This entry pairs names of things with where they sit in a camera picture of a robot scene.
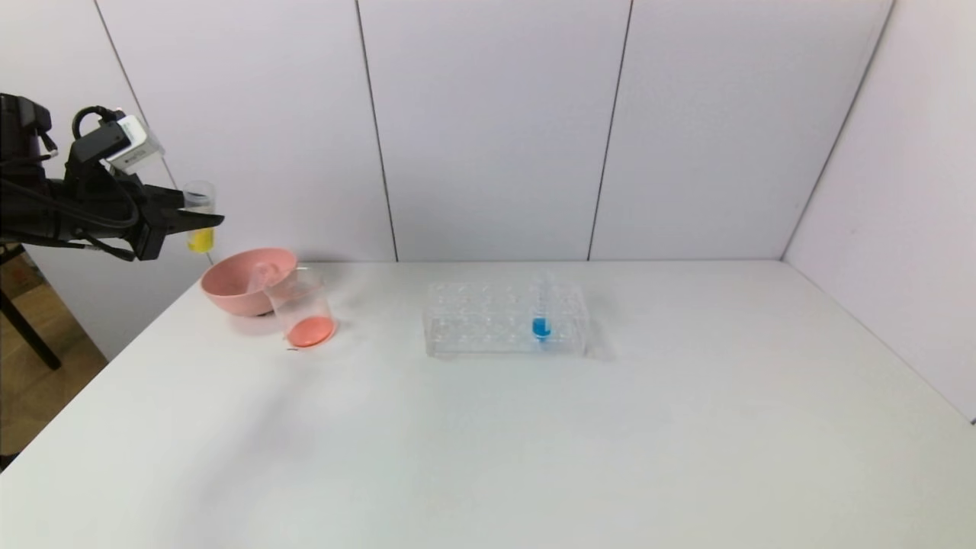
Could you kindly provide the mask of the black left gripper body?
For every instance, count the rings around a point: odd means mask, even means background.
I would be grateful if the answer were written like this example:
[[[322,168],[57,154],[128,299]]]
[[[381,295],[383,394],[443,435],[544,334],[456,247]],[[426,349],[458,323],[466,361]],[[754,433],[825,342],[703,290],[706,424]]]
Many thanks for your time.
[[[83,185],[57,181],[53,186],[59,203],[56,236],[125,262],[152,261],[159,257],[171,229],[165,206],[173,194],[122,173]]]

